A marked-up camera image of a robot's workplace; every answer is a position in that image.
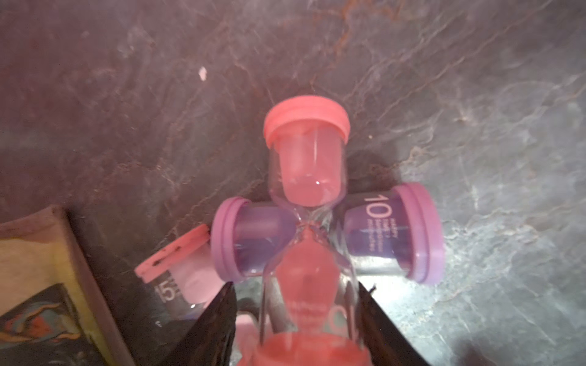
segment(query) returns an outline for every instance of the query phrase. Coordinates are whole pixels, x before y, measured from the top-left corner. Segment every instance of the white speck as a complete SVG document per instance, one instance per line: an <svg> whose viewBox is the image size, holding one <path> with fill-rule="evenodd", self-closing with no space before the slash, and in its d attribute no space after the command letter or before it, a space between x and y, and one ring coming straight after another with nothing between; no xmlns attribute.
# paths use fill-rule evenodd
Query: white speck
<svg viewBox="0 0 586 366"><path fill-rule="evenodd" d="M472 186L472 189L470 190L470 195L472 196L472 200L474 201L474 209L478 211L478 200L480 197L478 197L478 189L476 189L475 186Z"/></svg>
<svg viewBox="0 0 586 366"><path fill-rule="evenodd" d="M199 78L202 79L202 81L206 81L207 79L207 70L203 66L199 69Z"/></svg>

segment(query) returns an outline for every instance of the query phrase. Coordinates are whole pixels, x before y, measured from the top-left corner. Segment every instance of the pink sand timer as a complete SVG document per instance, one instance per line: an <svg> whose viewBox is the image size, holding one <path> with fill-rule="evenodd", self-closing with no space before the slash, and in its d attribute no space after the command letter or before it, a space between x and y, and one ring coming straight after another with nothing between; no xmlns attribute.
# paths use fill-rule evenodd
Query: pink sand timer
<svg viewBox="0 0 586 366"><path fill-rule="evenodd" d="M250 365L368 366L356 327L358 282L322 229L346 193L346 111L317 96L285 100L267 115L269 191L294 213L292 241L263 272L260 340Z"/></svg>

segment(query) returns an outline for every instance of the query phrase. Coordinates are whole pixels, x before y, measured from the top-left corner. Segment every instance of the pink hourglass cap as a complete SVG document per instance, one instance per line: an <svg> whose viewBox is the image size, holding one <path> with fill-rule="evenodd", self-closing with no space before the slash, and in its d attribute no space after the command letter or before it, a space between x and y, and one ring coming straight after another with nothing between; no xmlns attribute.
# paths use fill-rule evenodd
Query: pink hourglass cap
<svg viewBox="0 0 586 366"><path fill-rule="evenodd" d="M154 253L134 269L144 283L150 283L169 268L205 245L210 239L207 225L200 225Z"/></svg>
<svg viewBox="0 0 586 366"><path fill-rule="evenodd" d="M280 102L268 112L264 120L264 138L268 148L272 147L274 132L279 127L307 119L330 123L339 130L344 143L348 142L350 119L341 105L317 95L300 95Z"/></svg>
<svg viewBox="0 0 586 366"><path fill-rule="evenodd" d="M441 221L433 200L419 183L393 187L400 197L411 227L413 257L407 278L435 285L444 277L445 248Z"/></svg>

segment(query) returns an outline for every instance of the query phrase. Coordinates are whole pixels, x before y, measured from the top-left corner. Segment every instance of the gray marble surface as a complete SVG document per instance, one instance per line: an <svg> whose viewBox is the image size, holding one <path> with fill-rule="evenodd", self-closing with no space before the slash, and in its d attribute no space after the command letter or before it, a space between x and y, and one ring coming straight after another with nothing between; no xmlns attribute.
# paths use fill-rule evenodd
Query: gray marble surface
<svg viewBox="0 0 586 366"><path fill-rule="evenodd" d="M225 198L268 199L264 114L324 95L352 119L350 191L437 202L444 282L362 279L416 349L583 365L585 56L582 0L0 0L0 219L65 205L154 365L188 324L132 269Z"/></svg>

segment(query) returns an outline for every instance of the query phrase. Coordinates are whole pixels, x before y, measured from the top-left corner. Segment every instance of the purple hourglass cap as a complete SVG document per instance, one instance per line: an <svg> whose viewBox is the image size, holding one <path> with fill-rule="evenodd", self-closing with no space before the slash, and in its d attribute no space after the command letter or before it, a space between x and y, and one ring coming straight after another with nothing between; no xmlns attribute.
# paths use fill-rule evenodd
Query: purple hourglass cap
<svg viewBox="0 0 586 366"><path fill-rule="evenodd" d="M214 216L210 244L216 272L224 281L240 282L246 279L238 270L234 253L234 228L240 208L250 201L232 197L220 205Z"/></svg>
<svg viewBox="0 0 586 366"><path fill-rule="evenodd" d="M407 278L434 285L444 277L445 249L440 217L424 186L405 183L393 187L400 197L411 228L413 260Z"/></svg>

